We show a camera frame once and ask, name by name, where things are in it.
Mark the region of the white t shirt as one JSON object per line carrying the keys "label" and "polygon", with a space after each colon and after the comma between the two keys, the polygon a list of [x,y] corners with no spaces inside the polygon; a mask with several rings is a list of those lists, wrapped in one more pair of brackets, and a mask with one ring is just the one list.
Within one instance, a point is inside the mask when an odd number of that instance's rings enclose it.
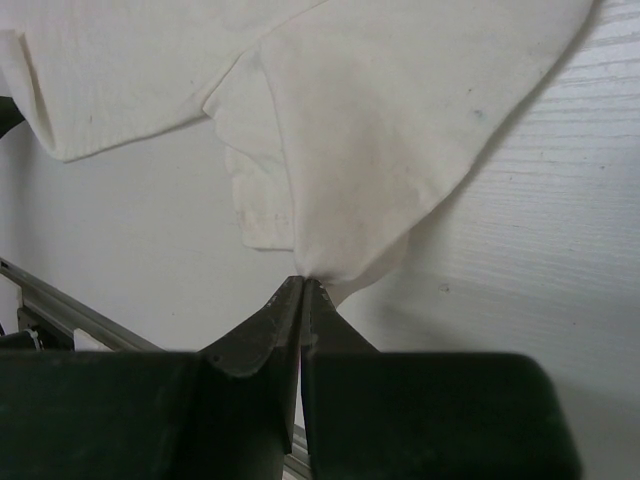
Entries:
{"label": "white t shirt", "polygon": [[201,118],[243,243],[334,301],[404,256],[589,1],[5,1],[1,70],[70,162]]}

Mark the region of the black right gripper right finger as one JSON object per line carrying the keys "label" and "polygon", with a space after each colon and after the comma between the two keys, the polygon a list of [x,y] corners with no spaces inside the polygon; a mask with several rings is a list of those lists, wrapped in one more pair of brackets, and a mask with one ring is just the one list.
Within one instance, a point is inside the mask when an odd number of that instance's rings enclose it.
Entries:
{"label": "black right gripper right finger", "polygon": [[317,479],[578,479],[555,388],[502,352],[382,352],[315,280],[302,300],[301,381]]}

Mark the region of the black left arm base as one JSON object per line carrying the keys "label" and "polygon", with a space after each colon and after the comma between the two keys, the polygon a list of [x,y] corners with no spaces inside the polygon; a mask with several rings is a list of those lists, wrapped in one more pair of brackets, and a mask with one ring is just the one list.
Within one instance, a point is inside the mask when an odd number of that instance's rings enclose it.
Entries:
{"label": "black left arm base", "polygon": [[32,310],[17,310],[18,332],[5,334],[1,330],[2,350],[73,351],[73,334],[63,331]]}

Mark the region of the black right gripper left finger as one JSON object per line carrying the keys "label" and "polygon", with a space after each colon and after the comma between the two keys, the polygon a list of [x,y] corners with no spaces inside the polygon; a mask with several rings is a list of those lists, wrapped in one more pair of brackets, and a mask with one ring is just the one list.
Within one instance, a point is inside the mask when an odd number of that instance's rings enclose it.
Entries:
{"label": "black right gripper left finger", "polygon": [[197,352],[1,349],[5,479],[278,479],[303,281]]}

